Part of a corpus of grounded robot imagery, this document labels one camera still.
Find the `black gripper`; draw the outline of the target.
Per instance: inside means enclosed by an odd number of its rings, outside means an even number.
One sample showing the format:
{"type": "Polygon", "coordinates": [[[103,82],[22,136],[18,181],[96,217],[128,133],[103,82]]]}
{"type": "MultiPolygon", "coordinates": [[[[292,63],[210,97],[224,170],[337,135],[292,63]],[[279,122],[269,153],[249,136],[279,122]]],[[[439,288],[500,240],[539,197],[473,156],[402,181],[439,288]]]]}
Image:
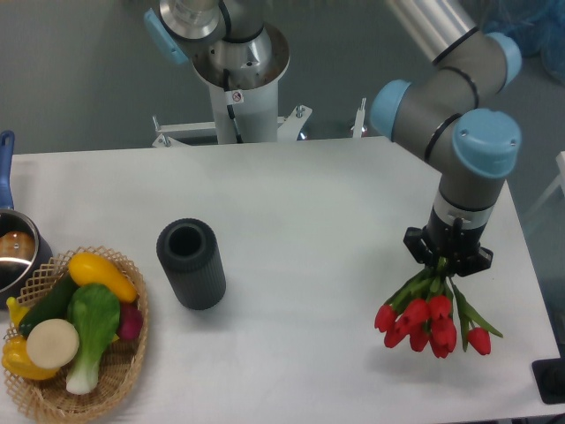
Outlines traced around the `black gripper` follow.
{"type": "Polygon", "coordinates": [[[403,243],[417,263],[436,266],[445,258],[451,275],[465,277],[491,268],[493,251],[480,247],[484,229],[466,229],[461,218],[447,223],[433,209],[426,227],[407,228],[403,243]]]}

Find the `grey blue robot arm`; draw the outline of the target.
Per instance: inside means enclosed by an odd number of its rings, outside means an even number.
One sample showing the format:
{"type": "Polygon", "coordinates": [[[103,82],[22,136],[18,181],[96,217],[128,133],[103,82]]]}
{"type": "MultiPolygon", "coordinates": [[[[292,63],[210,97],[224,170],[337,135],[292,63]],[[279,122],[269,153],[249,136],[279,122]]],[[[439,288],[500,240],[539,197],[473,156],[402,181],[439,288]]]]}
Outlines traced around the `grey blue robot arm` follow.
{"type": "MultiPolygon", "coordinates": [[[[426,82],[389,82],[359,120],[428,163],[441,182],[425,227],[403,238],[414,259],[468,276],[488,269],[480,244],[522,135],[508,115],[483,107],[519,73],[516,43],[484,34],[457,1],[392,1],[390,10],[436,67],[426,82]]],[[[209,89],[222,144],[294,140],[309,112],[278,116],[278,82],[290,54],[263,18],[260,1],[161,1],[145,13],[154,44],[175,64],[190,63],[209,89]]]]}

